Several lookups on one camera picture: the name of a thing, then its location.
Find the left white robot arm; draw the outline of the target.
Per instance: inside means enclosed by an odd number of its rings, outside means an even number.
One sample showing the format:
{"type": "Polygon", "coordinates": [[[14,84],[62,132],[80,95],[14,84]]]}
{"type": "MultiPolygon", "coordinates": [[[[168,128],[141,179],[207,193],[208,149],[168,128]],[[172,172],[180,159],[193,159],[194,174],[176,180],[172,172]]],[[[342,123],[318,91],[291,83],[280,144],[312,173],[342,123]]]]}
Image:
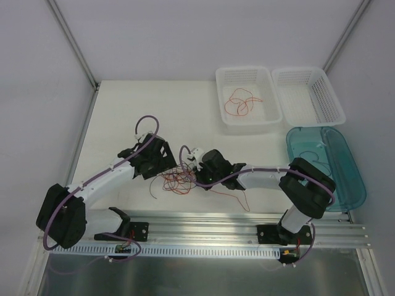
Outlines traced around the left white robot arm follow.
{"type": "Polygon", "coordinates": [[[81,184],[52,185],[44,198],[36,226],[64,249],[82,237],[97,241],[136,237],[131,218],[117,207],[93,210],[92,206],[114,189],[141,176],[151,179],[177,165],[169,143],[152,133],[119,152],[112,165],[81,184]]]}

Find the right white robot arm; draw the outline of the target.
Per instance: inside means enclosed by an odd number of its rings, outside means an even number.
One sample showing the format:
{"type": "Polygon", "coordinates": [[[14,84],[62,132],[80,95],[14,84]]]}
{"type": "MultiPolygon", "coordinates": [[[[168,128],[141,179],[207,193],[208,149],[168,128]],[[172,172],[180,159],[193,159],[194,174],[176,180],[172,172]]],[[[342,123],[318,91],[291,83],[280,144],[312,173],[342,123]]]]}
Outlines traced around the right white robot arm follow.
{"type": "Polygon", "coordinates": [[[262,167],[230,163],[217,150],[195,148],[188,160],[193,163],[195,183],[205,190],[221,184],[229,190],[273,189],[282,191],[292,207],[281,217],[269,241],[288,245],[299,236],[306,223],[322,218],[335,202],[335,182],[307,160],[297,157],[284,167],[262,167]]]}

